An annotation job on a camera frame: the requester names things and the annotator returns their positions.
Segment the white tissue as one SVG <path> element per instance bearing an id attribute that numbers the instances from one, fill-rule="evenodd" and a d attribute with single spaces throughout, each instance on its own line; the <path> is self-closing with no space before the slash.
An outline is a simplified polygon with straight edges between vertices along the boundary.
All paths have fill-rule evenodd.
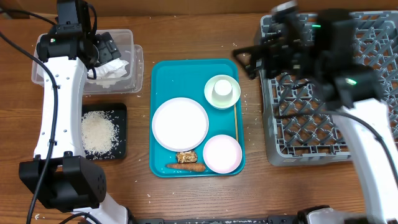
<path id="1" fill-rule="evenodd" d="M 129 65 L 129 62 L 126 60 L 119 58 L 112 60 L 100 67 L 96 67 L 96 80 L 87 79 L 87 82 L 101 85 L 103 88 L 109 88 L 127 74 L 127 65 Z M 92 70 L 88 72 L 88 76 L 93 78 Z"/>

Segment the pale green cup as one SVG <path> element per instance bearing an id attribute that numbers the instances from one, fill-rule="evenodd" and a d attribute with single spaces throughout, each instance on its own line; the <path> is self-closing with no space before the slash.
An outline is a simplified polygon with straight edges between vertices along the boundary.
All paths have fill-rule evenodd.
<path id="1" fill-rule="evenodd" d="M 232 84 L 225 79 L 218 80 L 213 87 L 213 98 L 219 101 L 228 101 L 232 98 Z"/>

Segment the pale green bowl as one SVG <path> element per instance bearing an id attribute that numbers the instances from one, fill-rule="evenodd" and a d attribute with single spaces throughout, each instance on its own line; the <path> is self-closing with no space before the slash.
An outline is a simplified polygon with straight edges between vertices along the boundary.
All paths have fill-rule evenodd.
<path id="1" fill-rule="evenodd" d="M 228 80 L 232 84 L 233 95 L 232 95 L 232 98 L 228 101 L 219 101 L 219 100 L 216 100 L 213 98 L 213 87 L 214 87 L 215 83 L 221 79 Z M 241 89 L 240 89 L 238 81 L 235 78 L 228 76 L 228 75 L 216 75 L 216 76 L 210 78 L 207 81 L 207 83 L 205 84 L 204 94 L 205 94 L 205 98 L 206 98 L 207 102 L 209 102 L 209 104 L 211 106 L 213 106 L 214 108 L 217 108 L 219 110 L 225 110 L 225 109 L 228 109 L 228 108 L 234 106 L 238 102 L 238 100 L 240 99 L 240 95 L 241 95 Z"/>

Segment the wooden chopstick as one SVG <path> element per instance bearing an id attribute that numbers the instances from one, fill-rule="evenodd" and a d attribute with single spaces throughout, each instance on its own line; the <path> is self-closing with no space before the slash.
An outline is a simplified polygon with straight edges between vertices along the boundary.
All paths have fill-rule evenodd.
<path id="1" fill-rule="evenodd" d="M 237 116 L 237 107 L 234 105 L 234 127 L 235 127 L 235 138 L 236 141 L 239 142 L 239 134 L 238 134 L 238 116 Z"/>

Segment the white rice pile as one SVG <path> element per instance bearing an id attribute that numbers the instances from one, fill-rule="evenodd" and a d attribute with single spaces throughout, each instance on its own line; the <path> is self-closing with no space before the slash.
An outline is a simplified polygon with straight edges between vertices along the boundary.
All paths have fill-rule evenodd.
<path id="1" fill-rule="evenodd" d="M 119 126 L 105 111 L 89 111 L 81 121 L 82 141 L 88 155 L 110 155 L 119 146 Z"/>

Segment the small white plate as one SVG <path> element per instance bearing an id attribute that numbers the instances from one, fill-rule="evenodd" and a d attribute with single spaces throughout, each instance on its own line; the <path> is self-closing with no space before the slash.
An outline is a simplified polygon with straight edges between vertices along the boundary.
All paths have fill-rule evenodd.
<path id="1" fill-rule="evenodd" d="M 218 174 L 229 174 L 236 170 L 243 159 L 240 144 L 231 136 L 220 134 L 210 138 L 203 148 L 206 166 Z"/>

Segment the large white plate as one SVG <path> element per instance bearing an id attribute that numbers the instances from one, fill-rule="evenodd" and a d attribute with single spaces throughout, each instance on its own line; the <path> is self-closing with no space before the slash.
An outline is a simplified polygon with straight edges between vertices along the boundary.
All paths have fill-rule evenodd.
<path id="1" fill-rule="evenodd" d="M 210 122 L 201 104 L 177 97 L 162 103 L 152 117 L 152 134 L 167 150 L 185 152 L 199 146 L 208 134 Z"/>

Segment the brown nut bar piece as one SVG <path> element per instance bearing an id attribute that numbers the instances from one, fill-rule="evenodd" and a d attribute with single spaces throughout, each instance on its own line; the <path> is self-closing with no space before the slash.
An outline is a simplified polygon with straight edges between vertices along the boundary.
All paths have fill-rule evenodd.
<path id="1" fill-rule="evenodd" d="M 178 152 L 176 159 L 179 164 L 196 163 L 198 156 L 195 151 Z"/>

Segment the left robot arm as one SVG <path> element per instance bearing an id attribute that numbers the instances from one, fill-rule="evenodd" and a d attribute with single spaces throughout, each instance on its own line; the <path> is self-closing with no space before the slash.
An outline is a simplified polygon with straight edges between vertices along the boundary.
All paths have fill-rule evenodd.
<path id="1" fill-rule="evenodd" d="M 88 72 L 113 55 L 101 54 L 106 42 L 97 38 L 93 6 L 58 1 L 57 12 L 32 56 L 44 72 L 42 122 L 33 159 L 20 163 L 19 177 L 47 209 L 91 223 L 133 223 L 130 210 L 108 194 L 104 170 L 86 158 L 81 135 Z"/>

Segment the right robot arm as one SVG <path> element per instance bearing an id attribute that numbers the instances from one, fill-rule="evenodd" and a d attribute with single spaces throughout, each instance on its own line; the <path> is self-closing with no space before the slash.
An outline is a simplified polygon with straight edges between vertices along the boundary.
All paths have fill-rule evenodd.
<path id="1" fill-rule="evenodd" d="M 288 73 L 307 79 L 324 102 L 347 144 L 358 173 L 366 213 L 355 215 L 330 207 L 302 210 L 304 223 L 396 223 L 397 146 L 391 132 L 389 107 L 376 71 L 354 61 L 356 23 L 349 10 L 324 9 L 313 25 L 308 43 L 293 2 L 272 10 L 275 34 L 260 44 L 235 49 L 232 56 L 249 54 L 241 66 L 249 78 L 264 69 L 268 79 Z"/>

